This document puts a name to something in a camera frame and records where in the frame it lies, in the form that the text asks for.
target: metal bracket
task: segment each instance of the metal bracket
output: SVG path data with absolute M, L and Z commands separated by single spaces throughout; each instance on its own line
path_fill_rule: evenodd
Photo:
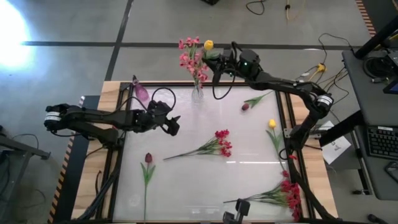
M 292 128 L 284 128 L 283 130 L 285 138 L 290 138 Z M 308 138 L 320 139 L 322 137 L 321 133 L 310 133 Z

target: white paper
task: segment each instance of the white paper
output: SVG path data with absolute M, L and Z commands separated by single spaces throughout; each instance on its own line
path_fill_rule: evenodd
M 323 124 L 319 130 L 327 130 L 333 127 L 334 125 L 328 121 Z M 331 143 L 327 144 L 326 146 L 322 147 L 323 159 L 328 163 L 331 164 L 335 159 L 337 159 L 347 148 L 350 147 L 349 141 L 344 137 L 340 137 Z

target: red tulip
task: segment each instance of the red tulip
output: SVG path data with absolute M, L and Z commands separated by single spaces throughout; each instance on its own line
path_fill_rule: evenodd
M 242 110 L 245 111 L 245 110 L 247 110 L 247 109 L 249 109 L 249 103 L 243 104 Z
M 145 162 L 147 163 L 152 162 L 152 155 L 149 152 L 145 155 Z

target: keyboard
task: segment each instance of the keyboard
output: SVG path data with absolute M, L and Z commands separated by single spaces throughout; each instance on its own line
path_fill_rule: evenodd
M 398 160 L 398 130 L 368 128 L 368 155 Z

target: yellow tulip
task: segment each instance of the yellow tulip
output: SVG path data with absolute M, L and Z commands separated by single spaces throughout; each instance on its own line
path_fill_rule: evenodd
M 205 42 L 205 50 L 213 49 L 214 43 L 212 40 L 206 40 Z
M 276 122 L 274 119 L 270 119 L 268 122 L 268 126 L 272 129 L 274 129 L 276 127 Z

